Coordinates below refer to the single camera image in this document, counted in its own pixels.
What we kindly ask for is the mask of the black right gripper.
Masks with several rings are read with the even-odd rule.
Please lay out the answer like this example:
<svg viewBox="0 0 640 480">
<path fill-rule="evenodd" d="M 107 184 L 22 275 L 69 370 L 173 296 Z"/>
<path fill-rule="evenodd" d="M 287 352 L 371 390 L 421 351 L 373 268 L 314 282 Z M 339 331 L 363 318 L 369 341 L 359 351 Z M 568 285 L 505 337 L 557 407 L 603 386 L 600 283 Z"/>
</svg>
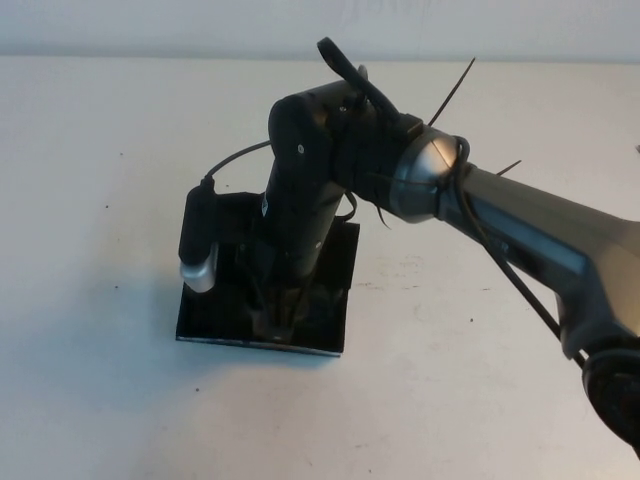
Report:
<svg viewBox="0 0 640 480">
<path fill-rule="evenodd" d="M 279 326 L 282 341 L 291 344 L 296 324 L 308 313 L 308 286 L 295 287 L 313 272 L 322 245 L 333 223 L 341 192 L 312 195 L 267 192 L 264 215 L 259 223 L 261 253 L 266 280 L 285 288 L 279 294 Z M 252 330 L 264 342 L 280 341 L 271 319 L 269 303 L 260 286 L 254 287 L 256 305 Z"/>
</svg>

